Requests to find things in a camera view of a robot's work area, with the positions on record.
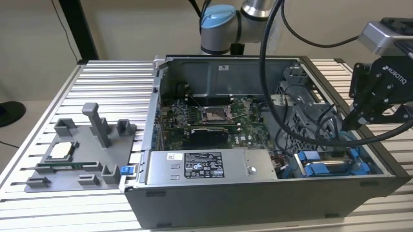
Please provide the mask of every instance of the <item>blue clip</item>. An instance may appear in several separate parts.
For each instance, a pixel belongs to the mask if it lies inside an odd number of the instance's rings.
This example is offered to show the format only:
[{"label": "blue clip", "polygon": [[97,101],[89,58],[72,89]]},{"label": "blue clip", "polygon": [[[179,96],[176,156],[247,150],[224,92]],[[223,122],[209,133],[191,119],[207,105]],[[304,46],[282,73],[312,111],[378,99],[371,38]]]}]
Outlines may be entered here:
[{"label": "blue clip", "polygon": [[304,151],[304,158],[307,161],[319,161],[320,157],[316,151]]},{"label": "blue clip", "polygon": [[120,175],[133,175],[134,168],[130,166],[122,166],[120,168]]},{"label": "blue clip", "polygon": [[370,168],[368,165],[366,163],[360,163],[358,170],[351,171],[352,175],[367,175],[370,173]]},{"label": "blue clip", "polygon": [[328,174],[330,171],[323,163],[308,164],[304,168],[307,176],[316,176],[319,174]]}]

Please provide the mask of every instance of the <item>black cable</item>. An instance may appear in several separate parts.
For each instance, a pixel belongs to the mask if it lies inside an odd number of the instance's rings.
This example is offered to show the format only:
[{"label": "black cable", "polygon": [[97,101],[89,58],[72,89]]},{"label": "black cable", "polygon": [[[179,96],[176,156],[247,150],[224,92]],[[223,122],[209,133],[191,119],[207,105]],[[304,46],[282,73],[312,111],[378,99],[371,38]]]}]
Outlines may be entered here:
[{"label": "black cable", "polygon": [[[303,86],[303,85],[299,85],[299,84],[291,84],[291,85],[288,85],[287,88],[284,88],[284,90],[283,90],[284,95],[287,94],[286,91],[287,91],[288,88],[292,87],[292,86],[298,86],[298,87],[304,88],[304,90],[306,90],[306,91],[308,92],[308,94],[311,95],[311,92],[310,92],[310,90],[307,89],[307,87]],[[316,121],[308,116],[308,114],[307,114],[307,112],[306,112],[306,110],[304,110],[304,107],[303,107],[303,109],[302,109],[302,113],[303,113],[304,117],[310,120],[310,122],[312,122],[315,125],[319,124],[319,123],[316,123]]]},{"label": "black cable", "polygon": [[318,133],[319,133],[319,130],[322,128],[322,125],[326,123],[326,121],[331,120],[332,121],[332,126],[334,126],[334,138],[338,139],[339,138],[339,134],[338,134],[338,126],[336,126],[336,119],[334,116],[330,116],[330,117],[326,117],[319,125],[316,126],[316,129],[315,129],[315,135],[314,137],[316,138],[318,137]]},{"label": "black cable", "polygon": [[316,119],[316,124],[319,124],[320,123],[320,120],[322,120],[322,118],[323,118],[323,116],[330,112],[330,110],[332,109],[332,107],[334,107],[334,103],[328,106],[328,108],[320,113],[320,115],[319,115],[319,117],[318,117],[318,119]]},{"label": "black cable", "polygon": [[65,30],[65,28],[64,28],[64,25],[62,25],[62,22],[61,22],[61,19],[60,19],[60,15],[58,15],[58,13],[57,13],[57,9],[56,9],[53,0],[50,0],[50,2],[52,2],[52,5],[53,5],[53,9],[54,9],[54,12],[56,12],[56,15],[57,15],[57,19],[58,19],[60,25],[61,25],[62,30],[64,30],[66,43],[68,43],[68,45],[69,45],[69,48],[70,48],[70,51],[72,51],[72,54],[73,54],[73,56],[74,56],[76,63],[77,63],[77,60],[78,60],[78,59],[77,59],[77,56],[76,56],[76,54],[74,54],[74,51],[73,51],[73,48],[72,48],[72,45],[70,45],[69,35],[68,35],[66,30]]},{"label": "black cable", "polygon": [[12,146],[12,147],[14,147],[14,148],[20,148],[18,146],[16,146],[16,145],[12,145],[12,144],[8,144],[8,143],[5,143],[5,142],[2,142],[2,141],[0,141],[0,144],[4,144],[4,145],[8,145],[8,146]]},{"label": "black cable", "polygon": [[[283,101],[284,101],[284,103],[283,103],[282,123],[284,124],[286,117],[287,117],[287,113],[288,113],[288,102],[287,102],[286,98],[283,99]],[[276,146],[278,150],[279,150],[283,154],[286,154],[288,157],[292,157],[292,154],[290,154],[290,152],[287,152],[286,149],[282,148],[282,146],[280,146],[279,143],[278,143],[278,137],[279,137],[279,135],[280,135],[280,132],[282,132],[282,130],[280,130],[280,128],[279,128],[278,131],[276,131],[276,134],[275,134],[275,138],[273,138],[275,146]]]},{"label": "black cable", "polygon": [[268,104],[268,110],[271,112],[271,115],[272,115],[276,123],[282,127],[283,131],[294,139],[298,139],[304,143],[319,145],[319,146],[340,146],[340,147],[346,147],[346,146],[352,147],[352,146],[359,146],[359,145],[375,143],[375,142],[379,142],[384,139],[388,139],[388,138],[396,136],[398,134],[400,134],[402,132],[404,132],[413,126],[413,119],[410,119],[406,123],[403,123],[400,126],[398,126],[395,129],[390,130],[388,132],[386,132],[386,133],[383,133],[378,136],[372,136],[370,138],[354,140],[354,141],[335,141],[335,140],[327,141],[327,140],[310,139],[310,138],[306,138],[306,137],[298,135],[296,133],[294,133],[288,129],[288,127],[283,124],[282,118],[279,117],[279,115],[276,113],[273,103],[272,103],[272,100],[271,100],[271,95],[269,95],[267,84],[265,84],[265,72],[264,72],[265,71],[264,56],[265,56],[267,40],[268,40],[268,36],[269,36],[269,30],[271,30],[273,18],[275,18],[275,15],[276,15],[276,11],[278,11],[278,9],[282,5],[282,2],[283,2],[283,0],[276,0],[275,4],[272,6],[272,9],[271,9],[271,12],[269,12],[269,15],[268,15],[268,20],[265,22],[265,26],[264,26],[264,30],[263,30],[263,39],[261,39],[260,48],[259,48],[259,79],[260,79],[263,97],[264,97],[264,100]]},{"label": "black cable", "polygon": [[204,0],[204,4],[201,5],[200,17],[199,17],[199,34],[200,34],[201,20],[205,14],[207,7],[211,4],[211,1],[212,0]]},{"label": "black cable", "polygon": [[193,10],[195,10],[195,12],[196,12],[197,17],[200,17],[200,10],[199,10],[199,6],[197,6],[197,4],[196,4],[196,1],[195,1],[195,0],[188,0],[188,2],[189,2],[191,5],[192,5],[192,8],[193,8]]},{"label": "black cable", "polygon": [[340,41],[339,43],[334,43],[334,44],[318,44],[315,42],[308,41],[306,38],[303,38],[300,35],[298,35],[298,33],[292,30],[286,17],[284,17],[284,12],[283,12],[283,5],[284,5],[284,1],[282,3],[282,21],[284,24],[284,27],[288,29],[290,33],[296,37],[296,39],[299,39],[300,41],[303,41],[306,44],[315,46],[315,47],[320,47],[320,48],[331,48],[331,47],[338,47],[344,45],[348,42],[352,42],[354,40],[358,39],[358,36],[351,37],[350,39]]}]

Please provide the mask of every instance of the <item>internal cable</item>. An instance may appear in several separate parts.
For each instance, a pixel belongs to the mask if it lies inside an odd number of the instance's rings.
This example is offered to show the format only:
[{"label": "internal cable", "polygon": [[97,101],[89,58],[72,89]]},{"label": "internal cable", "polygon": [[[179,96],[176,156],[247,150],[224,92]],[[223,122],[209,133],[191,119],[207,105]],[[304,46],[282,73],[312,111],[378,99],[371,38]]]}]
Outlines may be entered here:
[{"label": "internal cable", "polygon": [[310,138],[306,138],[306,137],[298,135],[296,133],[294,133],[290,130],[290,128],[282,122],[282,118],[276,113],[275,106],[273,106],[273,103],[272,103],[272,100],[271,100],[271,95],[269,95],[268,88],[267,88],[265,67],[264,67],[264,65],[265,65],[264,56],[265,56],[267,40],[268,40],[268,36],[269,36],[269,31],[271,31],[271,26],[272,26],[272,22],[273,22],[273,19],[275,19],[276,11],[279,10],[282,3],[283,3],[283,0],[276,0],[275,3],[273,3],[272,9],[271,9],[271,12],[269,12],[269,15],[268,15],[268,19],[267,19],[267,22],[265,22],[264,30],[263,30],[263,39],[261,39],[260,49],[259,49],[259,78],[260,78],[260,86],[261,86],[261,91],[263,91],[263,97],[264,97],[264,100],[267,102],[267,106],[268,106],[268,110],[271,112],[271,115],[275,119],[275,122],[279,124],[282,130],[294,139],[298,139],[304,143],[319,145],[319,146],[340,146],[340,147],[352,147],[352,146],[359,146],[359,145],[375,143],[375,142],[379,142],[384,139],[388,139],[388,138],[396,136],[398,134],[400,134],[402,132],[404,132],[413,126],[413,119],[410,119],[406,123],[403,123],[395,129],[390,130],[388,132],[386,132],[386,133],[383,133],[378,136],[372,136],[370,138],[354,140],[354,141],[339,141],[339,140],[327,141],[327,140],[310,139]]},{"label": "internal cable", "polygon": [[284,17],[284,12],[283,12],[283,5],[284,5],[284,1],[282,3],[282,21],[284,24],[284,27],[288,29],[290,33],[295,36],[296,39],[299,39],[300,41],[303,41],[306,44],[315,46],[315,47],[320,47],[320,48],[331,48],[331,47],[338,47],[344,45],[348,42],[352,42],[354,40],[358,39],[358,36],[351,37],[350,39],[340,41],[339,43],[334,43],[334,44],[318,44],[315,42],[308,41],[306,38],[303,38],[300,35],[298,35],[298,33],[292,30],[286,17]]},{"label": "internal cable", "polygon": [[336,126],[336,119],[335,119],[335,117],[334,116],[330,116],[330,117],[326,117],[322,121],[320,121],[320,123],[319,123],[319,125],[316,126],[316,129],[315,129],[315,138],[318,137],[318,133],[319,133],[319,130],[320,130],[320,128],[322,128],[322,125],[326,123],[326,121],[328,121],[328,120],[331,120],[332,121],[332,126],[334,126],[334,138],[335,139],[339,139],[339,134],[338,134],[338,126]]},{"label": "internal cable", "polygon": [[[287,113],[288,113],[288,102],[287,102],[286,98],[283,98],[283,101],[284,101],[284,103],[283,103],[282,123],[284,123]],[[282,132],[282,130],[279,128],[278,131],[276,131],[276,134],[275,134],[275,138],[273,138],[275,146],[283,154],[286,154],[288,157],[292,157],[292,154],[290,152],[287,152],[286,148],[282,148],[282,146],[279,145],[278,137],[280,135],[280,132]]]},{"label": "internal cable", "polygon": [[2,142],[2,141],[0,141],[0,144],[4,144],[4,145],[8,145],[8,146],[12,146],[12,147],[14,147],[14,148],[20,148],[18,146],[16,146],[16,145],[12,145],[12,144],[8,144],[8,143],[5,143],[5,142]]},{"label": "internal cable", "polygon": [[335,104],[332,103],[332,104],[328,106],[328,108],[320,113],[320,115],[319,115],[319,117],[318,117],[318,119],[316,119],[316,124],[320,123],[320,120],[322,120],[323,116],[330,112],[330,110],[332,109],[334,106],[335,106]]}]

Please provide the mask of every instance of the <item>blue latch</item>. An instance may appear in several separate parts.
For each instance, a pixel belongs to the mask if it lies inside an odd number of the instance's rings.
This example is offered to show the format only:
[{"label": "blue latch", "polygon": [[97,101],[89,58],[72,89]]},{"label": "blue latch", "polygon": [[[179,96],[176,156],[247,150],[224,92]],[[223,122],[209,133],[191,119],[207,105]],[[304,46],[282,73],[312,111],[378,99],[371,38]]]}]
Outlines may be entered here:
[{"label": "blue latch", "polygon": [[122,166],[120,168],[120,175],[133,175],[134,167],[133,166]]},{"label": "blue latch", "polygon": [[330,171],[323,163],[308,164],[304,168],[307,176],[316,176],[319,174],[328,174]]}]

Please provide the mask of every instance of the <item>aluminum extrusion table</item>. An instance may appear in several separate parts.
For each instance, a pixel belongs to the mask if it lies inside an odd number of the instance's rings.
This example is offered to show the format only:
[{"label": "aluminum extrusion table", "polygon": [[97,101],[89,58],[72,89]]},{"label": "aluminum extrusion table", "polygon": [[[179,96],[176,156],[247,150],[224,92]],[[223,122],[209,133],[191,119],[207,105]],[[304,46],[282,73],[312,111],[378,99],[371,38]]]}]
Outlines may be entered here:
[{"label": "aluminum extrusion table", "polygon": [[[311,60],[347,103],[351,69],[334,59]],[[140,226],[118,190],[25,193],[24,182],[33,174],[54,137],[58,118],[86,124],[85,102],[98,103],[108,123],[126,118],[137,125],[129,163],[137,163],[152,83],[151,61],[89,61],[77,65],[32,132],[0,175],[0,230],[12,231],[139,231]],[[368,126],[374,134],[396,127]],[[413,175],[413,133],[383,142],[394,158]],[[183,229],[185,232],[376,232],[413,231],[413,181],[391,196],[370,199],[344,219],[259,225]]]}]

